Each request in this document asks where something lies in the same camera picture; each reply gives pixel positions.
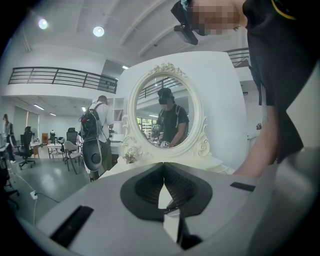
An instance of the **gray floor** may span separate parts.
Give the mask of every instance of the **gray floor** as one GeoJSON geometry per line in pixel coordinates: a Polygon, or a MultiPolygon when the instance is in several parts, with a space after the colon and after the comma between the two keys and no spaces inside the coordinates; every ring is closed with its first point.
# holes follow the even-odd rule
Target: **gray floor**
{"type": "MultiPolygon", "coordinates": [[[[73,163],[78,173],[75,174],[71,165],[69,165],[70,172],[68,171],[67,165],[64,164],[61,158],[32,158],[32,160],[36,162],[32,168],[25,165],[20,170],[18,163],[22,159],[16,157],[16,163],[12,164],[13,172],[25,179],[37,192],[43,193],[59,202],[90,182],[83,161],[80,161],[80,166],[78,166],[78,160],[76,164],[73,163]]],[[[33,225],[35,200],[30,195],[32,189],[17,175],[10,174],[10,176],[13,188],[20,193],[20,196],[13,194],[10,197],[18,203],[20,209],[16,210],[14,204],[10,202],[9,205],[17,217],[23,218],[33,225]]],[[[37,223],[56,204],[51,199],[39,194],[35,209],[35,222],[37,223]]]]}

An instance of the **white shirt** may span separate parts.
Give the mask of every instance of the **white shirt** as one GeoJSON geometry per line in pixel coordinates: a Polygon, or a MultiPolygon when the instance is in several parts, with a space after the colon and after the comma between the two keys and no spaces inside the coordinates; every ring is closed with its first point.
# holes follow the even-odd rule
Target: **white shirt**
{"type": "MultiPolygon", "coordinates": [[[[100,101],[93,103],[90,106],[90,109],[94,109],[99,103],[102,103],[100,101]]],[[[114,118],[112,115],[112,110],[110,107],[104,103],[102,103],[100,106],[97,107],[95,110],[99,116],[101,125],[102,125],[102,130],[99,129],[99,135],[98,135],[98,140],[101,142],[107,142],[107,139],[109,138],[109,125],[112,125],[114,123],[114,118]]]]}

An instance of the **vr headset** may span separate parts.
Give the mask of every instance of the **vr headset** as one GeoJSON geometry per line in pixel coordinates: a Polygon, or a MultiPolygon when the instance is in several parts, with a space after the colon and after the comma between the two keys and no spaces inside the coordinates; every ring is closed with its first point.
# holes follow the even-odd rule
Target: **vr headset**
{"type": "Polygon", "coordinates": [[[191,2],[192,0],[179,0],[172,7],[171,13],[180,22],[180,25],[174,26],[173,30],[184,42],[196,46],[198,44],[198,39],[193,31],[200,36],[206,36],[206,33],[204,29],[199,28],[197,22],[193,22],[193,13],[192,11],[188,11],[188,5],[191,4],[191,2]]]}
{"type": "Polygon", "coordinates": [[[168,99],[174,97],[169,88],[162,88],[157,93],[159,95],[160,105],[166,105],[168,103],[168,99]]]}

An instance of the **ornate mirror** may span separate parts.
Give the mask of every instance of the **ornate mirror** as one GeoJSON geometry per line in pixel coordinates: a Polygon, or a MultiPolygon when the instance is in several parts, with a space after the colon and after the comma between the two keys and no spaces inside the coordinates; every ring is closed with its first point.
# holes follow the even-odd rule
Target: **ornate mirror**
{"type": "Polygon", "coordinates": [[[225,168],[210,153],[207,118],[194,84],[170,62],[157,65],[138,80],[122,120],[124,161],[118,160],[118,164],[131,165],[125,169],[159,162],[211,171],[225,168]]]}

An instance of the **black slot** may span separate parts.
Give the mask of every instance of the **black slot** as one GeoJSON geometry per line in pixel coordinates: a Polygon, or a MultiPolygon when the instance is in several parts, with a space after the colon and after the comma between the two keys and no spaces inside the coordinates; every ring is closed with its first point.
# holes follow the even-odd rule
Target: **black slot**
{"type": "Polygon", "coordinates": [[[51,235],[51,239],[67,248],[86,223],[94,209],[80,205],[51,235]]]}
{"type": "Polygon", "coordinates": [[[234,187],[236,189],[245,190],[245,191],[249,191],[249,192],[253,192],[256,188],[256,186],[244,184],[244,183],[240,183],[240,182],[234,182],[230,185],[230,187],[234,187]]]}

